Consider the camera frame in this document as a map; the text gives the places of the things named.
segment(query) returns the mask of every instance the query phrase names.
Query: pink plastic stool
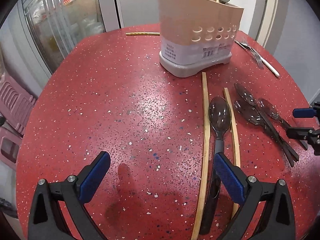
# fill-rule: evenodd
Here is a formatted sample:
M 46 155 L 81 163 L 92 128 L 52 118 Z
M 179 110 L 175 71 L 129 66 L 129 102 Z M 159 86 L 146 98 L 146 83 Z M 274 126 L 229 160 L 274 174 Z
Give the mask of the pink plastic stool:
M 8 165 L 13 170 L 16 170 L 18 156 L 17 148 L 20 148 L 22 139 L 6 128 L 0 127 L 0 140 L 0 161 Z
M 1 78 L 0 112 L 20 134 L 28 123 L 36 99 L 25 91 L 8 73 Z

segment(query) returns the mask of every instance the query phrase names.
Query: white label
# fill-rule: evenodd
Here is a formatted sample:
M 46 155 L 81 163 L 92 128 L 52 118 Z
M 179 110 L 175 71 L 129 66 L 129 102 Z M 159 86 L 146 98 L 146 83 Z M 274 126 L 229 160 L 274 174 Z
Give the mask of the white label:
M 161 36 L 161 53 L 166 59 L 179 65 L 188 65 L 203 60 L 217 60 L 229 54 L 233 39 L 219 39 L 206 42 L 195 42 L 184 46 L 175 44 Z

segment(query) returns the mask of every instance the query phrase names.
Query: utensil holder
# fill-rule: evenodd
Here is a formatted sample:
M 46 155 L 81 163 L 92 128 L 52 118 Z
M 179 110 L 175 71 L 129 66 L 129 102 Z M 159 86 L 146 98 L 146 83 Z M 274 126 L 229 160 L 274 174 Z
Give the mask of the utensil holder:
M 158 0 L 161 65 L 177 77 L 226 64 L 243 8 L 215 0 Z

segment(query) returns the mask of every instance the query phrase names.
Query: glass door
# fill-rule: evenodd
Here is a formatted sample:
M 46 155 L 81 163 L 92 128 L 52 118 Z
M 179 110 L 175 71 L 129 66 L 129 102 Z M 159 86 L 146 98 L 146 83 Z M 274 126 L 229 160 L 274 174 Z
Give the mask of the glass door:
M 32 39 L 51 73 L 82 39 L 106 31 L 99 0 L 22 0 L 22 5 Z M 116 10 L 115 2 L 110 9 Z

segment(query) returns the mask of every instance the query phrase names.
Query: red table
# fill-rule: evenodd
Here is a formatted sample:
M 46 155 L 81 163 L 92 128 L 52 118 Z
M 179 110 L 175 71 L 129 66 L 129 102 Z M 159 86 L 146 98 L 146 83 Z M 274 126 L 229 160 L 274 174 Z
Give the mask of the red table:
M 105 150 L 111 155 L 111 168 L 86 207 L 106 237 L 190 239 L 202 163 L 201 73 L 174 77 L 159 65 L 159 36 L 125 36 L 134 31 L 157 32 L 159 28 L 130 27 L 84 39 L 39 97 L 18 157 L 17 205 L 25 234 L 38 180 L 62 181 L 78 174 Z M 239 82 L 257 98 L 276 105 L 290 124 L 316 127 L 314 120 L 292 118 L 293 108 L 308 107 L 308 103 L 286 70 L 249 41 L 281 78 L 266 67 L 259 70 L 252 57 L 235 44 L 229 64 L 205 70 L 209 99 L 223 96 L 223 87 L 228 87 L 232 101 L 236 100 L 233 84 Z M 287 139 L 274 122 L 300 155 L 300 161 L 290 168 L 283 152 L 260 127 L 248 124 L 238 113 L 236 121 L 242 170 L 260 181 L 287 181 L 300 238 L 319 210 L 320 158 L 311 147 L 306 152 Z M 225 135 L 225 154 L 233 161 L 230 132 Z M 211 233 L 199 239 L 215 239 L 229 222 L 231 210 L 232 202 L 222 187 Z M 70 227 L 80 238 L 74 225 Z

